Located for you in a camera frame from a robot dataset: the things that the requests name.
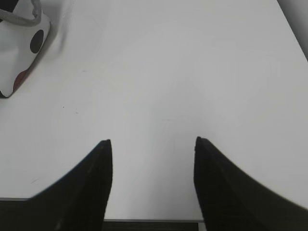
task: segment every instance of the bag handle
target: bag handle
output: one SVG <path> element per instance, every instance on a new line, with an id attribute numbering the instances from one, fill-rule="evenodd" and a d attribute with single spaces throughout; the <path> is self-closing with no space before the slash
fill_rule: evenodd
<path id="1" fill-rule="evenodd" d="M 0 9 L 0 19 L 18 26 L 36 26 L 42 20 L 42 6 L 40 0 L 31 0 L 31 2 L 33 5 L 32 14 L 34 19 L 23 18 L 2 9 Z"/>

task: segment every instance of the white surface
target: white surface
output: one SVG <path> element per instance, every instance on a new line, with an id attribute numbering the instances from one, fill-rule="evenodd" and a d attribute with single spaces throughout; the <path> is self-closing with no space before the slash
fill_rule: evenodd
<path id="1" fill-rule="evenodd" d="M 278 2 L 308 57 L 308 1 L 278 0 Z"/>
<path id="2" fill-rule="evenodd" d="M 56 28 L 45 54 L 0 100 L 1 197 L 33 196 L 111 139 L 107 219 L 201 219 L 202 136 L 308 207 L 308 65 L 276 1 L 43 7 Z"/>

